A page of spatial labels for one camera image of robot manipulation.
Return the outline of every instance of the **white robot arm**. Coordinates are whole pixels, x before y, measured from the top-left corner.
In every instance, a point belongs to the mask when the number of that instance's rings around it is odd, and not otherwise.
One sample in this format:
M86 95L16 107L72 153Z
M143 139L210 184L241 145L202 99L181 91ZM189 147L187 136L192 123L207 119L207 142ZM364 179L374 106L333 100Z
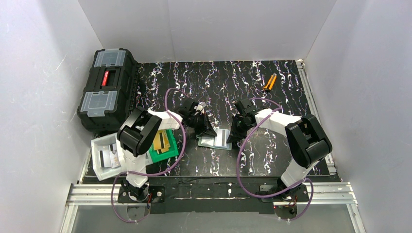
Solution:
M255 115L256 124L259 124L265 117L272 113L271 109L264 109L259 111ZM287 137L286 129L289 124L296 123L300 121L302 117L300 116L290 116L286 114L282 114L279 112L275 112L272 116L267 119L260 128L265 128L281 135ZM314 166L318 164L319 160L314 161L310 164L309 167L300 166L292 156L292 160L289 166L286 168L286 171L280 177L282 182L285 184L286 187L291 186L292 184L304 179L306 175L313 169Z
M239 114L233 117L228 142L246 137L247 131L272 114L260 128L272 130L287 137L292 160L278 180L282 189L303 180L316 164L332 151L332 144L313 115L290 116L271 109L256 107L245 99L235 104Z

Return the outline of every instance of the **enclosure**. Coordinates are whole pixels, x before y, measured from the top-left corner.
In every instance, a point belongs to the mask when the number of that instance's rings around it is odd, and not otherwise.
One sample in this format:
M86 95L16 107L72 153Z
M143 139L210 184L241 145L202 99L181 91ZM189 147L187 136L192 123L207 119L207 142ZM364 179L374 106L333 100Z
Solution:
M0 13L3 231L408 232L411 13L404 0L7 0ZM151 110L164 111L165 92L175 87L210 101L214 127L230 129L233 103L246 97L276 100L288 115L315 115L333 151L308 175L314 189L304 183L314 195L307 213L287 223L259 205L205 200L205 210L175 199L138 225L118 220L113 180L97 180L95 135L76 114L94 53L116 48L140 63L137 104ZM271 74L274 90L264 92ZM255 135L241 171L251 187L280 177L291 161L285 138ZM172 180L236 186L239 151L197 149L195 140L189 131L179 167L149 182L166 190ZM300 211L306 203L297 203ZM138 219L139 206L146 204L116 208Z

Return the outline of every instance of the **white panel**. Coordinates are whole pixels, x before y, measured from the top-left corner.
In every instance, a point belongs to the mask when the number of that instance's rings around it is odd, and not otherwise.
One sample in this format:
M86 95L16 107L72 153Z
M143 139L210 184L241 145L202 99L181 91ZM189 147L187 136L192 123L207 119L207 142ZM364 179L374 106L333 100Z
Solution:
M177 61L305 58L336 0L169 0Z
M412 2L338 0L306 60L367 232L410 232Z
M95 50L79 3L0 8L1 232L58 232L90 147L75 110Z
M139 62L305 58L336 0L79 0L105 48Z
M106 49L130 50L138 62L175 61L167 0L79 0Z

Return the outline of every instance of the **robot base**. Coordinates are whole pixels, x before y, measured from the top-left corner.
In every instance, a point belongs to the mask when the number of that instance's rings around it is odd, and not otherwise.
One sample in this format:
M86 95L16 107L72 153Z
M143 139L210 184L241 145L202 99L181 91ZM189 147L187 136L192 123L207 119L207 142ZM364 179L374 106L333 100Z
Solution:
M270 190L276 190L276 189L277 189L277 185L261 185L259 186L260 192L258 192L258 194L268 195L270 193L273 193L273 192L270 192ZM306 189L305 185L301 185L297 188L294 188L292 189L291 192L286 192L286 195L279 195L273 198L261 198L260 200L262 202L285 201L285 200L289 200L289 199L286 199L287 197L290 197L292 202L295 200L296 197L297 197L297 201L309 201L308 190Z

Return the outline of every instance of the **black table surface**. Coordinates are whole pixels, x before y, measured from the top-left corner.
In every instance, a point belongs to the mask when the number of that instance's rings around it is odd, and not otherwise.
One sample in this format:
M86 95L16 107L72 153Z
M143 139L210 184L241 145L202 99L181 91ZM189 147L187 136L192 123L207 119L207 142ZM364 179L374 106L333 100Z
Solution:
M263 91L272 74L277 74L274 88ZM229 129L236 113L238 100L260 97L282 105L283 113L304 116L310 113L308 100L295 61L241 61L241 62L177 62L143 63L139 69L141 78L137 90L137 106L153 111L164 111L164 98L168 88L183 90L191 98L207 103L206 112L213 127ZM174 109L184 100L179 92L171 92L168 107ZM265 108L273 104L256 101ZM240 144L232 150L217 150L197 146L194 130L187 128L185 155L178 166L167 176L235 176L236 158ZM178 148L182 147L182 132L173 132ZM281 176L292 156L287 139L267 129L258 129L247 142L242 153L242 176ZM168 168L175 158L146 167L147 173ZM94 171L89 164L87 176ZM329 175L322 160L310 175Z

